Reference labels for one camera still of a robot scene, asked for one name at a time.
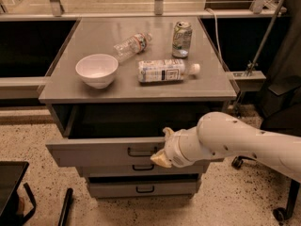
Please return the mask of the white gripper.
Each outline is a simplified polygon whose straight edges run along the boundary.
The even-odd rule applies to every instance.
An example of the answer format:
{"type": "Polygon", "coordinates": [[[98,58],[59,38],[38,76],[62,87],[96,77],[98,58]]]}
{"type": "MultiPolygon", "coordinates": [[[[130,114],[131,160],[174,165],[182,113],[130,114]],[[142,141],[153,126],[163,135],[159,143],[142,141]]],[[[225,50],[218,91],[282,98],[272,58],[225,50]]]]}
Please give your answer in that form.
{"type": "Polygon", "coordinates": [[[197,128],[181,129],[174,132],[170,127],[163,129],[165,147],[150,157],[150,160],[163,168],[184,168],[199,160],[211,158],[211,151],[198,139],[197,128]]]}

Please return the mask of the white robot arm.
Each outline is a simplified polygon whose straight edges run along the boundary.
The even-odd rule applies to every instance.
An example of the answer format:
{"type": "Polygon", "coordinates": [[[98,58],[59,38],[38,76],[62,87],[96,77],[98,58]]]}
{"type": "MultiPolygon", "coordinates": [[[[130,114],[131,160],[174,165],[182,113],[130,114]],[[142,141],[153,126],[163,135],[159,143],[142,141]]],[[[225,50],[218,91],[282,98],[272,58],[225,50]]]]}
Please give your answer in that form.
{"type": "Polygon", "coordinates": [[[164,148],[150,160],[164,168],[184,168],[200,160],[245,156],[301,182],[301,139],[252,127],[226,113],[210,112],[190,129],[166,127],[164,148]]]}

